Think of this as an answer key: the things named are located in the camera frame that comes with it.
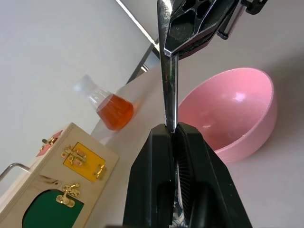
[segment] table surface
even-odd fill
[[[184,77],[189,67],[192,76]],[[197,76],[195,71],[200,67],[201,64],[191,59],[180,61],[179,100],[212,76],[212,70],[205,71],[204,76]],[[279,103],[275,130],[256,153],[228,165],[255,228],[299,228],[304,223],[304,97],[301,92],[304,69],[301,64],[298,67],[298,72],[293,67],[293,77],[280,76],[285,70],[290,72],[289,68],[271,72],[275,75],[273,79]],[[159,67],[124,86],[118,95],[133,102],[135,116],[121,131],[107,138],[108,132],[101,122],[91,134],[117,153],[120,160],[88,220],[88,228],[122,223],[131,165],[150,130],[164,123]]]

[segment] orange liquid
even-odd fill
[[[110,95],[99,105],[96,112],[108,129],[117,131],[131,120],[134,110],[132,103],[119,96]]]

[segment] pink bowl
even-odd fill
[[[265,72],[253,68],[213,76],[179,106],[179,121],[196,127],[224,163],[239,161],[260,148],[276,118],[273,83]]]

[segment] green panel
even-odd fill
[[[69,208],[58,203],[56,197],[63,195],[59,190],[47,190],[39,194],[25,212],[23,228],[72,228],[84,204],[72,197],[75,206]]]

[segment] yellow panel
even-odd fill
[[[81,176],[87,178],[91,182],[96,181],[95,172],[99,165],[105,165],[105,160],[95,154],[93,151],[86,148],[81,143],[77,143],[74,149],[78,149],[86,154],[86,161],[82,164],[81,167],[76,166],[75,164],[71,165],[70,161],[66,159],[63,164]]]

